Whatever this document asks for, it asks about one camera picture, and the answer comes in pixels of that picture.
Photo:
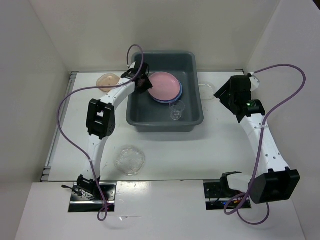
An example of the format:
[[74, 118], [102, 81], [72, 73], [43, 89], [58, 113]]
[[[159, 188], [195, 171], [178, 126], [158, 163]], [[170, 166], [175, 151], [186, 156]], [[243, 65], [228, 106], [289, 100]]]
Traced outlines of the pink plastic plate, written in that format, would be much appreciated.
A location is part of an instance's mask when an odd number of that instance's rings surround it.
[[152, 88], [148, 90], [148, 93], [157, 100], [170, 101], [180, 94], [180, 82], [170, 73], [156, 72], [149, 77], [149, 80]]

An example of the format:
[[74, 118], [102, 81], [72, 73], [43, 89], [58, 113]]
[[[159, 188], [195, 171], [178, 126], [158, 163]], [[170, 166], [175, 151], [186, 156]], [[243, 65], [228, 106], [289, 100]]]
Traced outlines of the blue plastic plate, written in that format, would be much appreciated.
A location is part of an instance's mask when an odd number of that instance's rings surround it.
[[181, 82], [179, 82], [179, 85], [180, 85], [180, 91], [179, 91], [179, 94], [175, 98], [173, 98], [171, 100], [160, 100], [160, 99], [157, 99], [152, 96], [152, 99], [158, 103], [161, 103], [161, 104], [171, 104], [171, 103], [178, 101], [183, 94], [183, 86], [182, 86]]

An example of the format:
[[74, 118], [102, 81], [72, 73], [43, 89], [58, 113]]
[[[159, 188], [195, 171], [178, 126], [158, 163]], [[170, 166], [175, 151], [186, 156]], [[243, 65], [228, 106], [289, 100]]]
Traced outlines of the peach square dish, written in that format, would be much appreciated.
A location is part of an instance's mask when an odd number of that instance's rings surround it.
[[105, 93], [109, 93], [113, 88], [110, 88], [110, 86], [116, 86], [120, 81], [120, 77], [113, 74], [113, 73], [107, 73], [101, 76], [96, 81], [96, 86], [99, 87], [99, 89]]

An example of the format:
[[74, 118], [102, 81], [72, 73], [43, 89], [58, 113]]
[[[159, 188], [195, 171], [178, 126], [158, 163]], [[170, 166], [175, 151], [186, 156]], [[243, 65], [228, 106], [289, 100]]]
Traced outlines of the clear plastic cup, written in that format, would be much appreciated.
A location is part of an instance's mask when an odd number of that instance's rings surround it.
[[170, 117], [174, 121], [178, 121], [182, 118], [185, 110], [185, 104], [181, 100], [177, 100], [169, 104]]

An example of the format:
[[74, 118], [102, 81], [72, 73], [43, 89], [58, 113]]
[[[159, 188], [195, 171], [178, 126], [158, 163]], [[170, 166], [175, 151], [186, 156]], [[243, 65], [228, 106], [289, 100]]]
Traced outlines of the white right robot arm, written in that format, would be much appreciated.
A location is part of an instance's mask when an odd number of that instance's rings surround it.
[[214, 96], [236, 116], [254, 154], [259, 157], [249, 197], [255, 204], [262, 204], [288, 200], [300, 181], [300, 174], [296, 169], [290, 169], [280, 154], [264, 120], [266, 111], [262, 102], [252, 99], [252, 90], [258, 86], [255, 77], [235, 75]]

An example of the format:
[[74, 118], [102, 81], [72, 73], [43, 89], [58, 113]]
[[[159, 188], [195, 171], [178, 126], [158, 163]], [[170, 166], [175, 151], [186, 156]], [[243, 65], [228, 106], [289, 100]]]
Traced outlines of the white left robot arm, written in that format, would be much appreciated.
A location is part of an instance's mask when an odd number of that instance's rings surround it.
[[100, 99], [88, 104], [86, 127], [89, 134], [87, 154], [89, 162], [77, 179], [77, 188], [89, 200], [100, 199], [100, 168], [106, 141], [116, 128], [115, 111], [132, 93], [144, 93], [153, 86], [148, 78], [150, 66], [145, 62], [134, 62], [121, 75], [115, 87]]

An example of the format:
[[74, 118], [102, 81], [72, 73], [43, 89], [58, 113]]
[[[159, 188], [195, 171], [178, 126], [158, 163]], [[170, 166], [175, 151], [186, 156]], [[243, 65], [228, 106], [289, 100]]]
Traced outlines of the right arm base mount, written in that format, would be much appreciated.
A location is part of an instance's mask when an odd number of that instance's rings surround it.
[[240, 194], [237, 190], [222, 190], [219, 180], [204, 181], [203, 189], [207, 211], [223, 210], [227, 201]]

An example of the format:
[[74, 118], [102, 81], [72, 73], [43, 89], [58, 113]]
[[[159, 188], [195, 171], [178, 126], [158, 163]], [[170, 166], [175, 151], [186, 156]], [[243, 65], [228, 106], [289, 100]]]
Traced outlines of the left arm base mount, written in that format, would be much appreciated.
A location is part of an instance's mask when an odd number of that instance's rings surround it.
[[[90, 213], [98, 212], [103, 206], [103, 198], [100, 195], [100, 192], [97, 190], [94, 195], [85, 193], [80, 190], [77, 184], [74, 182], [73, 186], [62, 185], [63, 189], [71, 190], [70, 202], [69, 202], [69, 213]], [[115, 199], [116, 199], [116, 182], [101, 182], [100, 187], [102, 193], [104, 194], [105, 199], [108, 204], [108, 212], [115, 211]]]

